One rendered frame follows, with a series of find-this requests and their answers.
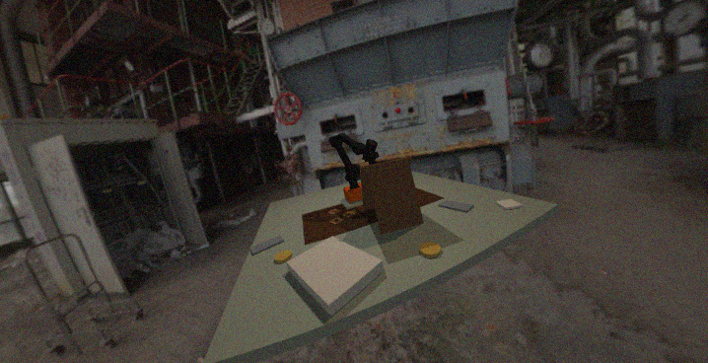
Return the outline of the yellow flat disc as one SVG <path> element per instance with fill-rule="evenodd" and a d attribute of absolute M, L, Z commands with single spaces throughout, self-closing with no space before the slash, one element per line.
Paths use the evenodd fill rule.
<path fill-rule="evenodd" d="M 282 263 L 282 262 L 284 262 L 284 261 L 286 261 L 286 260 L 289 260 L 289 259 L 291 258 L 291 256 L 292 256 L 292 252 L 291 252 L 291 251 L 281 251 L 280 253 L 278 253 L 278 254 L 275 256 L 274 259 L 275 259 L 275 261 L 276 261 L 277 263 Z"/>
<path fill-rule="evenodd" d="M 440 254 L 440 245 L 433 242 L 426 242 L 420 246 L 420 252 L 426 257 L 434 257 Z"/>

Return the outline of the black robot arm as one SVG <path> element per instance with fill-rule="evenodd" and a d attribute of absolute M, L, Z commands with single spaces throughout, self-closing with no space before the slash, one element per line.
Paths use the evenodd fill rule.
<path fill-rule="evenodd" d="M 343 146 L 342 142 L 347 144 L 349 147 L 352 148 L 352 151 L 356 155 L 361 155 L 363 154 L 362 160 L 365 162 L 376 162 L 376 158 L 379 158 L 379 153 L 375 152 L 376 148 L 378 146 L 378 142 L 375 140 L 367 139 L 366 145 L 363 143 L 359 143 L 354 141 L 352 138 L 347 136 L 345 133 L 339 133 L 335 136 L 329 137 L 329 143 L 330 145 L 336 149 L 338 152 L 344 166 L 345 166 L 345 180 L 349 182 L 350 184 L 350 189 L 354 189 L 357 187 L 360 187 L 359 184 L 357 183 L 357 178 L 359 178 L 356 174 L 356 165 L 353 165 L 351 161 L 349 160 Z"/>

